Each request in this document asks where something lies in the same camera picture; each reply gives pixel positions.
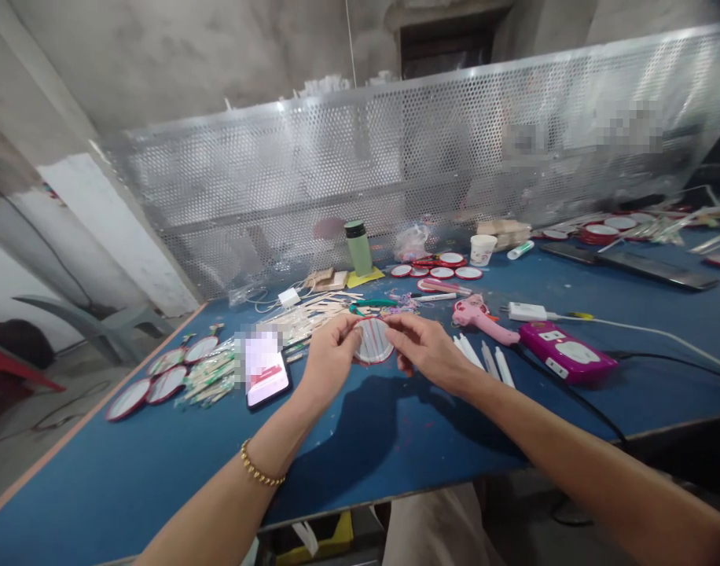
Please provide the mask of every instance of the smartphone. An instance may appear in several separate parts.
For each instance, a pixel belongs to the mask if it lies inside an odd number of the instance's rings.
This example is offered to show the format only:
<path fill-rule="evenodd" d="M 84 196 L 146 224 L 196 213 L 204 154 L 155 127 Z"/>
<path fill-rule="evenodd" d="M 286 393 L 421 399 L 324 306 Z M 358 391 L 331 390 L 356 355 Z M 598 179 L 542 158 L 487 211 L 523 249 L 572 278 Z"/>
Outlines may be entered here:
<path fill-rule="evenodd" d="M 564 242 L 552 242 L 541 246 L 543 252 L 553 253 L 559 257 L 573 259 L 576 262 L 585 263 L 586 265 L 596 265 L 596 252 L 593 250 L 578 248 L 574 245 L 565 244 Z"/>
<path fill-rule="evenodd" d="M 278 335 L 261 332 L 245 341 L 248 409 L 255 410 L 292 389 Z"/>
<path fill-rule="evenodd" d="M 604 253 L 596 256 L 601 263 L 619 267 L 637 274 L 646 275 L 671 285 L 684 287 L 692 291 L 706 291 L 716 287 L 720 281 L 711 275 L 687 271 L 671 263 L 627 252 Z"/>

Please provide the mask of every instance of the forearm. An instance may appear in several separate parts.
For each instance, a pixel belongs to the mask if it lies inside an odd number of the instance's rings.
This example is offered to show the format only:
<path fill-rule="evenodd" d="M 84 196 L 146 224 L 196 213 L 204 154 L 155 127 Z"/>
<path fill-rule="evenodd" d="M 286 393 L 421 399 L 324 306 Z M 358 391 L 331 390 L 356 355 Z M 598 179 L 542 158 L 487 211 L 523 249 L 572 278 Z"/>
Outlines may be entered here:
<path fill-rule="evenodd" d="M 299 447 L 321 416 L 305 391 L 295 391 L 248 444 L 254 465 L 272 478 L 287 473 Z M 248 552 L 276 487 L 267 487 L 236 455 L 150 542 L 136 564 L 239 564 Z"/>
<path fill-rule="evenodd" d="M 466 399 L 642 564 L 720 564 L 720 513 L 621 450 L 479 373 Z"/>

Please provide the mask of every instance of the perforated metal sheet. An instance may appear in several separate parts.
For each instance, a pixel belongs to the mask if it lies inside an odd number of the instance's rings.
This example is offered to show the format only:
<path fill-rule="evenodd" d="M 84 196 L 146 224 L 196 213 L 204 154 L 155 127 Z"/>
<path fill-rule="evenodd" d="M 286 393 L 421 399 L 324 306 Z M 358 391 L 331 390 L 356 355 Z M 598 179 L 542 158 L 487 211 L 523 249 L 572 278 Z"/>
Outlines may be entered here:
<path fill-rule="evenodd" d="M 270 266 L 348 265 L 426 219 L 546 225 L 604 199 L 676 193 L 720 135 L 720 25 L 187 119 L 102 140 L 208 299 Z"/>

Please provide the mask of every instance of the glue gun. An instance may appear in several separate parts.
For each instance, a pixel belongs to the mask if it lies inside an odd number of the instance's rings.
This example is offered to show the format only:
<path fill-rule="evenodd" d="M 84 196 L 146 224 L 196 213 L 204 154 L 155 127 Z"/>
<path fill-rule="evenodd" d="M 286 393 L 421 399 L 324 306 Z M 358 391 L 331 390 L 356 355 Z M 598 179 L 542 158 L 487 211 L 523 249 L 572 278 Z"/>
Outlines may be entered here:
<path fill-rule="evenodd" d="M 475 325 L 502 346 L 512 346 L 520 341 L 520 334 L 502 328 L 489 318 L 488 308 L 481 295 L 470 295 L 467 299 L 457 301 L 452 321 L 460 326 Z"/>

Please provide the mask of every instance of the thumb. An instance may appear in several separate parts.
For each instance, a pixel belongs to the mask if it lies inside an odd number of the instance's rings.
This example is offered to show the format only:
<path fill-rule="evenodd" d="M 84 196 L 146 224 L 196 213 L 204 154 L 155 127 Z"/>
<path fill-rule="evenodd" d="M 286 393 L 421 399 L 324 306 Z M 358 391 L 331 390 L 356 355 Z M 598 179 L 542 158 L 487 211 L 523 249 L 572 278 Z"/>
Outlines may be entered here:
<path fill-rule="evenodd" d="M 362 342 L 362 329 L 354 328 L 352 331 L 344 337 L 340 348 L 347 350 L 350 354 L 354 354 L 354 351 L 360 347 Z"/>
<path fill-rule="evenodd" d="M 391 345 L 407 356 L 412 363 L 416 363 L 415 360 L 419 358 L 419 354 L 421 353 L 421 346 L 415 344 L 406 334 L 392 328 L 386 329 L 386 338 L 391 342 Z"/>

